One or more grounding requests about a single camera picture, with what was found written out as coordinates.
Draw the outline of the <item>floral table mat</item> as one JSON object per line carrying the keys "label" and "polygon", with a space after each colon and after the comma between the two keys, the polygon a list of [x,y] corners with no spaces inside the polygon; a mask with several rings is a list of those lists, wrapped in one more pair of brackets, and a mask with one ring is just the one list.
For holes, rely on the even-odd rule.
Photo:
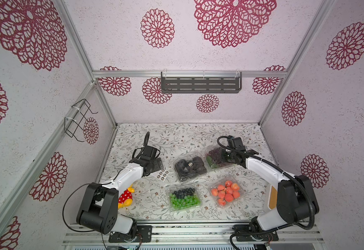
{"label": "floral table mat", "polygon": [[[143,145],[146,134],[149,144],[160,150],[160,156],[168,176],[161,180],[150,175],[136,181],[133,204],[120,209],[120,214],[136,220],[147,221],[241,221],[250,220],[264,213],[267,182],[241,166],[232,165],[216,170],[209,169],[202,176],[190,181],[199,193],[201,205],[175,211],[171,207],[170,188],[180,185],[174,170],[175,161],[181,156],[201,154],[225,137],[240,137],[244,145],[257,151],[266,160],[273,157],[259,126],[254,124],[122,124],[120,125],[101,181],[114,177],[131,159],[134,149]],[[211,195],[210,186],[228,176],[234,177],[243,188],[243,195],[233,204],[219,206]]]}

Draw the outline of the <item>white sticker label sheet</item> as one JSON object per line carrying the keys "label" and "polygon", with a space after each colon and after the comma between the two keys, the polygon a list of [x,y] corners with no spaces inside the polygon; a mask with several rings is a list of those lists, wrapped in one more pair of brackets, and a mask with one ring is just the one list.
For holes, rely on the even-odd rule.
{"label": "white sticker label sheet", "polygon": [[168,176],[169,174],[169,171],[163,171],[163,170],[160,170],[158,171],[155,176],[157,179],[161,180],[161,181],[165,181],[166,177]]}

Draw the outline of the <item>green grape blueberry clamshell box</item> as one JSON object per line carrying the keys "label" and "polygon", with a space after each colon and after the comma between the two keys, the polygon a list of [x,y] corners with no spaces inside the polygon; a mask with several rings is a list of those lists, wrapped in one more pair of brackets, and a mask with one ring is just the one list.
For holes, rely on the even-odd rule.
{"label": "green grape blueberry clamshell box", "polygon": [[167,200],[172,212],[189,210],[202,205],[200,191],[192,184],[169,187]]}

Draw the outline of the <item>grey wall shelf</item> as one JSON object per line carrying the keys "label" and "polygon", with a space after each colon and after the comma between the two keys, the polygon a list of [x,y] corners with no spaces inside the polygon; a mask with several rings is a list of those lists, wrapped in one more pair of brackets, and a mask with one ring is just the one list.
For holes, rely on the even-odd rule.
{"label": "grey wall shelf", "polygon": [[242,77],[234,76],[173,76],[161,72],[161,91],[166,94],[237,94],[242,89]]}

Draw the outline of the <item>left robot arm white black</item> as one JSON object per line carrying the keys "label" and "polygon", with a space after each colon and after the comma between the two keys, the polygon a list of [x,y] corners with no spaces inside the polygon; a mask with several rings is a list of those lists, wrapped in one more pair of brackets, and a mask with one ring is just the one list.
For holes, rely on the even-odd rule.
{"label": "left robot arm white black", "polygon": [[115,177],[104,183],[88,183],[76,222],[91,231],[102,234],[118,233],[126,240],[138,235],[135,219],[118,213],[118,199],[134,182],[162,170],[160,150],[149,146],[147,132],[140,152],[133,153],[128,162]]}

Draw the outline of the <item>purple grape clamshell box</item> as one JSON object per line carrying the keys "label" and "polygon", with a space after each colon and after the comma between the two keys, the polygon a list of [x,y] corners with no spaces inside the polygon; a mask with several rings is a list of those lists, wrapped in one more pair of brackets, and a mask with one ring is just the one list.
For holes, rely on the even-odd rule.
{"label": "purple grape clamshell box", "polygon": [[232,166],[233,163],[222,161],[223,149],[219,146],[211,146],[204,150],[204,156],[211,169],[218,169]]}

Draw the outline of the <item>yellow red plush toy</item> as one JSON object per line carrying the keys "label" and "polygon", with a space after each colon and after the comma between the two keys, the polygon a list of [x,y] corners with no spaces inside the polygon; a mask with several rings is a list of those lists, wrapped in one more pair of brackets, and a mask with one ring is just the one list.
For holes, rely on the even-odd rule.
{"label": "yellow red plush toy", "polygon": [[132,205],[134,192],[135,189],[130,186],[121,194],[121,196],[118,198],[118,209]]}

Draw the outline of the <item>blackberry clamshell box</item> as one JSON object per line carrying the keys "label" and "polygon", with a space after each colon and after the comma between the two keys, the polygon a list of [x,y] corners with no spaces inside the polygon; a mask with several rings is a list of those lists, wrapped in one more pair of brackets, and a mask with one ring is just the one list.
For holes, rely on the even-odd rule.
{"label": "blackberry clamshell box", "polygon": [[[187,167],[186,161],[193,161],[193,167]],[[180,158],[174,163],[174,169],[180,182],[194,179],[208,172],[206,164],[201,156]]]}

